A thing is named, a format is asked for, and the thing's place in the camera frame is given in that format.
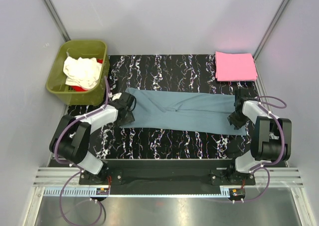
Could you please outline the blue-grey t shirt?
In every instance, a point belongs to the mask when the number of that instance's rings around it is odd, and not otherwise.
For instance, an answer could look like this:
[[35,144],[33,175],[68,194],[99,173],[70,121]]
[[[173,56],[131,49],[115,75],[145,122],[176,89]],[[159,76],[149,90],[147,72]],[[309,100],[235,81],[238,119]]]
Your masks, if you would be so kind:
[[169,92],[127,88],[135,96],[134,122],[126,128],[157,128],[245,136],[227,118],[234,112],[235,97],[225,94]]

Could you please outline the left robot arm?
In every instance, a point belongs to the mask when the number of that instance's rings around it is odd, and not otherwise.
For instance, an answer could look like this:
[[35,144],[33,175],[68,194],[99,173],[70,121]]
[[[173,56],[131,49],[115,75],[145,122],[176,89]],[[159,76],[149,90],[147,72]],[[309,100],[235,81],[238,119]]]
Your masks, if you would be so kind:
[[89,152],[90,137],[102,126],[114,123],[124,126],[134,122],[135,96],[117,93],[101,107],[83,115],[64,115],[53,135],[49,150],[61,164],[71,163],[89,176],[92,182],[102,184],[110,179],[107,163]]

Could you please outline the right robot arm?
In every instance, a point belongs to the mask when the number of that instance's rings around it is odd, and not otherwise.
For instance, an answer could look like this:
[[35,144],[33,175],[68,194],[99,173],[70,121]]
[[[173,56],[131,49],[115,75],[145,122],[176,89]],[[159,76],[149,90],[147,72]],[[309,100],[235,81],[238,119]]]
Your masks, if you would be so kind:
[[238,130],[245,123],[254,124],[250,152],[237,157],[222,177],[230,184],[254,178],[257,169],[287,161],[291,156],[292,122],[267,110],[262,97],[249,97],[244,89],[235,91],[235,111],[228,116],[230,125]]

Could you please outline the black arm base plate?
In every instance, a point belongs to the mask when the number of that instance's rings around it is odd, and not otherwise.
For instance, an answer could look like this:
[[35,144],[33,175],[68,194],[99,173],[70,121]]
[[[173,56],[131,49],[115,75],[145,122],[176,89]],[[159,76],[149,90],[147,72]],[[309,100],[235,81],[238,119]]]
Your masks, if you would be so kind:
[[208,192],[220,186],[254,186],[255,178],[240,184],[230,184],[222,177],[233,160],[229,159],[182,159],[182,160],[120,160],[108,159],[110,179],[97,184],[89,176],[80,175],[81,185],[106,186],[110,189],[145,191],[169,190],[177,192]]

